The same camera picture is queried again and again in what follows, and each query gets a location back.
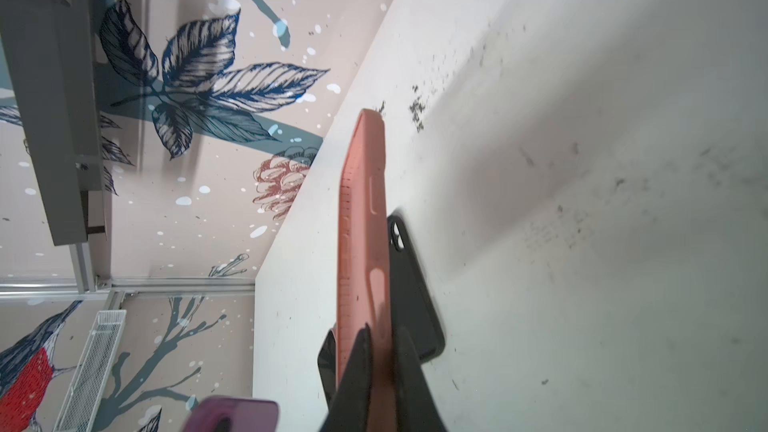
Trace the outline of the purple phone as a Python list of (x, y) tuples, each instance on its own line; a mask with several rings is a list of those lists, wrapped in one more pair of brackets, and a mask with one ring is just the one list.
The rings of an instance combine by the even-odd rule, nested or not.
[(273, 432), (279, 406), (271, 400), (211, 396), (189, 414), (182, 432)]

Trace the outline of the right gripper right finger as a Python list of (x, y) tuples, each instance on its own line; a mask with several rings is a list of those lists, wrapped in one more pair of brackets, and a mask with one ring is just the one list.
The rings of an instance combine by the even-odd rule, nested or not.
[(406, 328), (397, 329), (393, 344), (397, 430), (446, 432)]

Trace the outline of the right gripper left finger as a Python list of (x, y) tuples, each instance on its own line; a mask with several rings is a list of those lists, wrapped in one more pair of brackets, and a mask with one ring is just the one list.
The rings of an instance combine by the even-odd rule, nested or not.
[(368, 325), (361, 328), (342, 374), (339, 385), (331, 387), (331, 360), (335, 354), (331, 346), (336, 345), (330, 330), (318, 354), (317, 364), (328, 414), (321, 431), (366, 431), (373, 375), (373, 350), (371, 331)]

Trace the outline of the pink phone case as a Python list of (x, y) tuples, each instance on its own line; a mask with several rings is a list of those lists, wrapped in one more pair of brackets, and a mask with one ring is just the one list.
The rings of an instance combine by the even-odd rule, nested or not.
[(363, 109), (339, 189), (336, 381), (341, 382), (359, 330), (372, 340), (372, 390), (366, 431), (395, 431), (389, 238), (385, 197), (385, 127)]

